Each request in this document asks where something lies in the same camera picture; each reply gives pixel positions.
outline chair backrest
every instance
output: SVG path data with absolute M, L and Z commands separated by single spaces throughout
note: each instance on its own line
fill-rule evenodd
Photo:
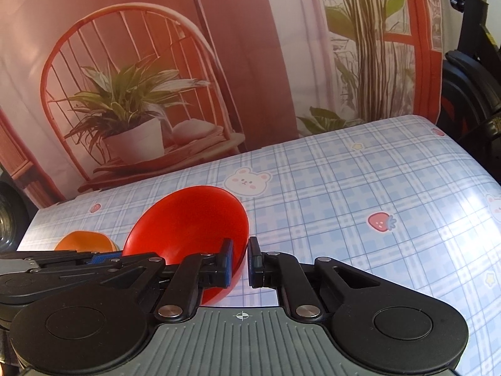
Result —
M 179 77 L 210 82 L 207 87 L 181 94 L 189 105 L 166 109 L 171 126 L 201 119 L 232 131 L 214 70 L 215 54 L 199 28 L 178 12 L 156 4 L 125 3 L 97 10 L 73 24 L 56 42 L 44 65 L 40 84 L 42 107 L 56 136 L 84 179 L 97 165 L 110 161 L 103 143 L 91 146 L 92 135 L 82 141 L 64 136 L 82 115 L 71 111 L 67 100 L 78 91 L 91 90 L 81 66 L 119 70 L 156 55 L 165 69 L 178 69 Z

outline bowl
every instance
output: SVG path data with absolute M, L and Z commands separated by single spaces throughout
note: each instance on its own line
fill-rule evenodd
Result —
M 223 239 L 233 240 L 229 288 L 204 291 L 203 305 L 215 304 L 235 287 L 244 267 L 249 219 L 241 202 L 216 186 L 190 186 L 149 208 L 132 228 L 123 255 L 155 252 L 167 264 L 179 264 L 193 253 L 217 253 Z
M 74 231 L 64 236 L 54 250 L 109 253 L 117 252 L 119 248 L 108 236 L 102 233 Z

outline plaid tablecloth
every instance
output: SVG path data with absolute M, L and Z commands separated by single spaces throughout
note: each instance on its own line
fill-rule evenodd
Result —
M 51 250 L 74 230 L 103 232 L 122 247 L 139 217 L 177 189 L 208 184 L 250 193 L 231 180 L 239 173 L 262 178 L 240 199 L 264 251 L 304 263 L 330 256 L 451 304 L 470 331 L 458 372 L 501 374 L 501 187 L 418 116 L 84 194 L 39 211 L 19 250 Z M 275 292 L 253 290 L 244 273 L 220 305 L 276 305 Z

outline gray gripper base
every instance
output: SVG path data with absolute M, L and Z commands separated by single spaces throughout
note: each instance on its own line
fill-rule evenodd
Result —
M 35 370 L 26 376 L 42 376 Z M 283 308 L 199 308 L 160 325 L 148 346 L 106 376 L 376 376 L 340 354 L 319 325 Z M 453 376 L 446 371 L 440 376 Z

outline silver screw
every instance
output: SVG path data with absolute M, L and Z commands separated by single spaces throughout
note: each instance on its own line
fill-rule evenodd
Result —
M 315 318 L 320 315 L 320 308 L 315 305 L 300 305 L 296 308 L 296 314 L 304 318 Z
M 181 307 L 177 305 L 164 305 L 158 309 L 158 315 L 165 318 L 176 318 L 183 313 Z

